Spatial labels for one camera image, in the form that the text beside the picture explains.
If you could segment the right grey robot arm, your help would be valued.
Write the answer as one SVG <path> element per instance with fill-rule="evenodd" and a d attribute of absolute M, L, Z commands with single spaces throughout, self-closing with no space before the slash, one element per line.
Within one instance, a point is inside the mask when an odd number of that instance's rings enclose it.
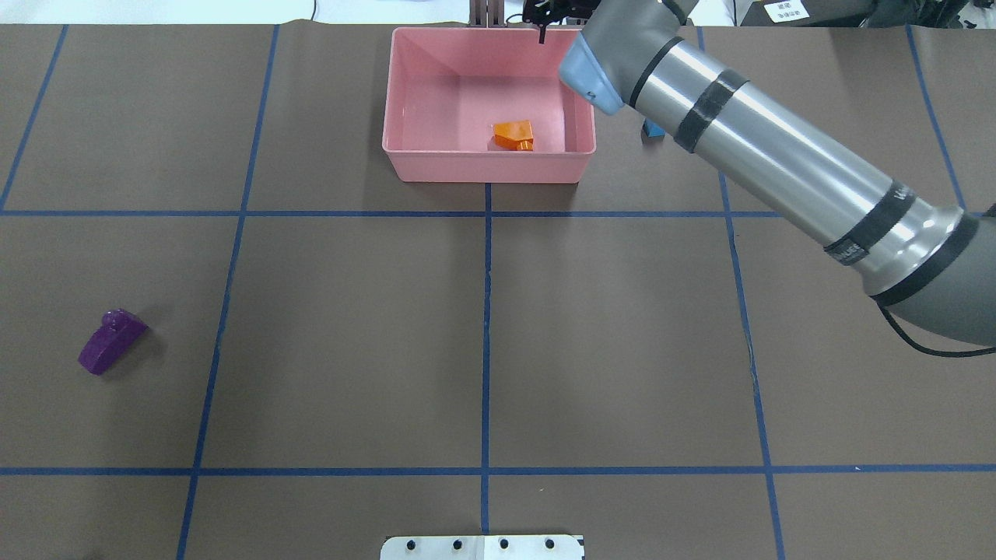
<path fill-rule="evenodd" d="M 861 276 L 904 341 L 906 321 L 992 354 L 994 213 L 937 207 L 679 35 L 693 1 L 601 1 L 559 78 L 612 116 L 660 125 Z"/>

